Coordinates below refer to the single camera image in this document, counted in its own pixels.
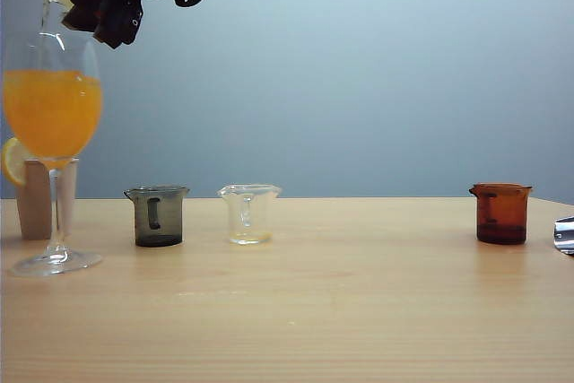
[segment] wine glass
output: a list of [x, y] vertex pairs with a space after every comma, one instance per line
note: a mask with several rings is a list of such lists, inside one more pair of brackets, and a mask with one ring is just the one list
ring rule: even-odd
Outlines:
[[90, 141], [101, 112], [98, 65], [82, 34], [28, 32], [6, 39], [4, 113], [16, 137], [49, 172], [52, 234], [43, 254], [17, 263], [22, 276], [65, 273], [94, 265], [101, 256], [65, 244], [60, 175]]

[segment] dark liquid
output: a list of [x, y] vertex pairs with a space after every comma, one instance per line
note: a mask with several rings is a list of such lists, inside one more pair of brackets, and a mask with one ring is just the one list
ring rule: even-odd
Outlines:
[[136, 246], [140, 247], [165, 247], [179, 244], [181, 235], [149, 235], [135, 239]]
[[526, 241], [526, 229], [522, 226], [479, 224], [476, 228], [476, 236], [480, 241], [491, 244], [522, 244]]

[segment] clear beaker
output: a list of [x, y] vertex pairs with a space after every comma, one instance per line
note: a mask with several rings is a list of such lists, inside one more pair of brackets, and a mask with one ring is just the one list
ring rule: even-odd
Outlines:
[[271, 239], [267, 207], [281, 191], [271, 184], [232, 184], [219, 190], [228, 206], [230, 242], [246, 245]]

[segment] glass stem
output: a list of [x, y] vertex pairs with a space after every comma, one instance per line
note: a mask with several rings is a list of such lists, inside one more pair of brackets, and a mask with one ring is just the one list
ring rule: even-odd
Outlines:
[[48, 253], [62, 252], [67, 249], [64, 244], [64, 224], [63, 224], [63, 193], [62, 193], [62, 171], [52, 169], [49, 171], [50, 176], [50, 197], [52, 199], [52, 233], [48, 243]]

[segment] glass base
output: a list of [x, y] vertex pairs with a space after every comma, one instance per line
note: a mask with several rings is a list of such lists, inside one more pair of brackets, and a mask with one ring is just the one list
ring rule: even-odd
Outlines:
[[20, 277], [43, 277], [87, 268], [101, 261], [96, 253], [74, 251], [70, 248], [48, 249], [43, 254], [21, 260], [11, 269]]
[[233, 244], [240, 244], [241, 246], [246, 246], [249, 244], [261, 244], [267, 242], [271, 239], [271, 233], [259, 233], [259, 234], [249, 234], [249, 233], [236, 233], [230, 236], [230, 242]]

